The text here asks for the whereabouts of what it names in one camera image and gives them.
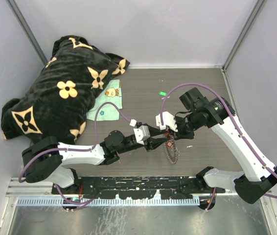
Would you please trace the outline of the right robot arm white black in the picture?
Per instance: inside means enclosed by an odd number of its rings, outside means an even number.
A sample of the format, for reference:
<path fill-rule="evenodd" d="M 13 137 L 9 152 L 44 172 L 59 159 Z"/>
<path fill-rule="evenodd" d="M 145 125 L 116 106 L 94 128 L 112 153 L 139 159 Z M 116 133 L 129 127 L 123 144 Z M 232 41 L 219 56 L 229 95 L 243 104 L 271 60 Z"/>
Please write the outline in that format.
<path fill-rule="evenodd" d="M 277 184 L 277 165 L 256 146 L 242 127 L 226 99 L 208 100 L 197 88 L 185 92 L 180 101 L 185 117 L 177 117 L 180 138 L 193 138 L 201 127 L 209 128 L 228 147 L 240 164 L 241 171 L 224 171 L 208 166 L 196 175 L 196 186 L 207 193 L 212 188 L 236 192 L 249 204 L 255 203 Z"/>

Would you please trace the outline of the red key tags bunch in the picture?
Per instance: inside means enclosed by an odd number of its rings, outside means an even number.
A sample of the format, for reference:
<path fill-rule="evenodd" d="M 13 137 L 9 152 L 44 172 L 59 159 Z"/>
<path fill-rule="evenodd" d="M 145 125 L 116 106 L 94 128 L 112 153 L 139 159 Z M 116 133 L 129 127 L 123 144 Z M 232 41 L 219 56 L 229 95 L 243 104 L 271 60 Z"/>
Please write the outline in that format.
<path fill-rule="evenodd" d="M 167 142 L 164 144 L 165 148 L 173 149 L 175 147 L 174 135 L 167 131 L 163 136 L 168 138 Z"/>

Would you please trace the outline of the large keyring with small rings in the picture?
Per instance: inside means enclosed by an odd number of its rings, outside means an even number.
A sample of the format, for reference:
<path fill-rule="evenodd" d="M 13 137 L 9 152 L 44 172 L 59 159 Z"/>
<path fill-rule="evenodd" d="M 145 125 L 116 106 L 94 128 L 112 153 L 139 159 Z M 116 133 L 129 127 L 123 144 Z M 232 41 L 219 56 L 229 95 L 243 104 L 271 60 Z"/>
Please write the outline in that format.
<path fill-rule="evenodd" d="M 173 149 L 166 149 L 164 147 L 164 150 L 165 150 L 165 153 L 166 153 L 169 163 L 172 165 L 175 165 L 179 159 L 179 151 L 178 151 L 176 145 Z"/>

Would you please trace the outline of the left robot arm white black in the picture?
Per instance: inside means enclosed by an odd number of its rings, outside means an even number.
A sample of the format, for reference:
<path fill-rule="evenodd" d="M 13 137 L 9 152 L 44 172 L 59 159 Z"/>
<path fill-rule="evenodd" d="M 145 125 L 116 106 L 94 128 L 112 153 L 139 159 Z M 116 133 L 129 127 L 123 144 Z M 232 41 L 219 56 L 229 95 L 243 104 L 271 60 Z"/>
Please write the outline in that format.
<path fill-rule="evenodd" d="M 156 149 L 166 138 L 157 138 L 166 133 L 167 128 L 154 128 L 147 124 L 138 125 L 134 133 L 124 136 L 120 131 L 112 131 L 103 142 L 93 146 L 69 145 L 58 142 L 55 137 L 47 137 L 22 152 L 23 170 L 19 176 L 21 183 L 51 182 L 74 194 L 80 182 L 74 169 L 67 165 L 110 165 L 119 160 L 119 155 L 144 147 L 147 151 Z"/>

